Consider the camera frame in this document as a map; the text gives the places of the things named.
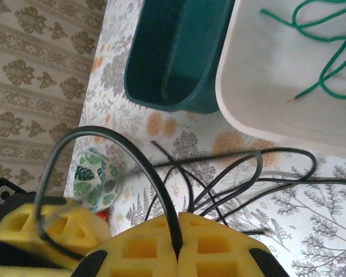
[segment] damask wallpaper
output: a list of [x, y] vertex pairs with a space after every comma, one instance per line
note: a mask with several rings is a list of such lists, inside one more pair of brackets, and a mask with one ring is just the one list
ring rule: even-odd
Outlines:
[[[0, 0], [0, 177], [35, 190], [54, 144], [78, 126], [106, 0]], [[73, 147], [49, 189], [62, 194]]]

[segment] table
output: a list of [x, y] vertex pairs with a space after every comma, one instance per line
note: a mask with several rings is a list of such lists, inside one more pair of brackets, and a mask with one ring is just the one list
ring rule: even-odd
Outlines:
[[[234, 130], [220, 113], [198, 115], [185, 111], [164, 113], [141, 107], [126, 99], [123, 74], [142, 0], [109, 0], [97, 46], [80, 125], [100, 125], [122, 133], [151, 161], [163, 155], [150, 143], [157, 141], [175, 158], [249, 147], [265, 148], [275, 143], [259, 140]], [[80, 153], [96, 147], [119, 167], [134, 164], [122, 150], [99, 137], [76, 141], [65, 196], [72, 196], [75, 168]], [[318, 154], [318, 175], [346, 178], [346, 160]], [[189, 169], [207, 182], [220, 172], [225, 162], [201, 163]], [[299, 155], [277, 154], [265, 157], [265, 174], [302, 174], [310, 162]], [[220, 188], [234, 186], [248, 178], [254, 165], [248, 162], [230, 172]], [[253, 197], [272, 184], [256, 183], [238, 201]], [[177, 211], [187, 206], [187, 190], [178, 173], [167, 189]], [[194, 187], [195, 194], [200, 191]], [[148, 181], [138, 175], [123, 184], [122, 193], [111, 208], [113, 235], [144, 220], [153, 196]], [[152, 216], [162, 213], [156, 204]], [[298, 186], [258, 200], [230, 220], [237, 230], [267, 229], [268, 235], [256, 237], [266, 244], [290, 276], [346, 276], [346, 186]]]

